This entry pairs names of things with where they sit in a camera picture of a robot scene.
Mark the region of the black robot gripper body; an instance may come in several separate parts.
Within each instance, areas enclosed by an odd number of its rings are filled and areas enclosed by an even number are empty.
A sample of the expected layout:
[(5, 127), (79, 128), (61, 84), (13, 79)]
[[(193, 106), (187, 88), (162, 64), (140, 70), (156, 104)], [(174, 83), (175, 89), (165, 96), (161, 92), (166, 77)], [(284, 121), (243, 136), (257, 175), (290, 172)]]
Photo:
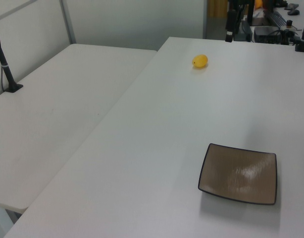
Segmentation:
[(228, 10), (238, 10), (241, 6), (247, 5), (247, 0), (228, 0)]

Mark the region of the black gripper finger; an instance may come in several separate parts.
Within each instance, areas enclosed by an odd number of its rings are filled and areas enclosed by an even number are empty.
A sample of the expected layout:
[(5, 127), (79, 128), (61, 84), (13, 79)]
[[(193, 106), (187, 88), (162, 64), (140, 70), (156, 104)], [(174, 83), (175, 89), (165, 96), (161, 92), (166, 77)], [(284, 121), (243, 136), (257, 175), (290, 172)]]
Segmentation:
[(226, 42), (232, 42), (233, 40), (233, 30), (234, 30), (234, 11), (230, 10), (227, 13), (227, 21), (226, 21)]
[(243, 13), (242, 9), (237, 10), (234, 34), (238, 34), (238, 32), (239, 32), (240, 23), (242, 22), (242, 19), (243, 19), (242, 13)]

